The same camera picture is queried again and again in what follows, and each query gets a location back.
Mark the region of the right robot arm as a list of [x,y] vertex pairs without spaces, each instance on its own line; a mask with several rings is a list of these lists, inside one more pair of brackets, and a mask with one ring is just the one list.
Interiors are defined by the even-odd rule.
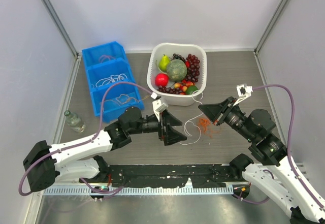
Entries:
[[233,97],[198,108],[215,125],[226,123],[244,137],[250,143],[248,149],[253,158],[277,177],[274,180],[250,157],[240,154],[230,162],[232,179],[245,179],[255,185],[290,217],[290,223],[324,223],[324,198],[315,194],[314,200],[310,194],[315,190],[312,187],[305,190],[302,186],[300,181],[305,176],[295,175],[299,168],[288,157],[287,147],[272,133],[275,122],[267,110],[255,109],[245,116]]

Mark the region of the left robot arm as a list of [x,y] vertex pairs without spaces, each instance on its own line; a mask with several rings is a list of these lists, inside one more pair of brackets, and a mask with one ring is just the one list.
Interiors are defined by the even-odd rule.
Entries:
[[63,176],[63,169],[69,163],[80,163],[82,158],[96,153],[122,148],[132,141],[131,135],[157,133],[165,146],[185,141],[186,135],[174,129],[181,125],[167,110],[142,117],[139,108],[129,107],[116,122],[93,136],[63,144],[49,145],[45,140],[36,143],[23,161],[22,180],[28,181],[32,193],[45,190]]

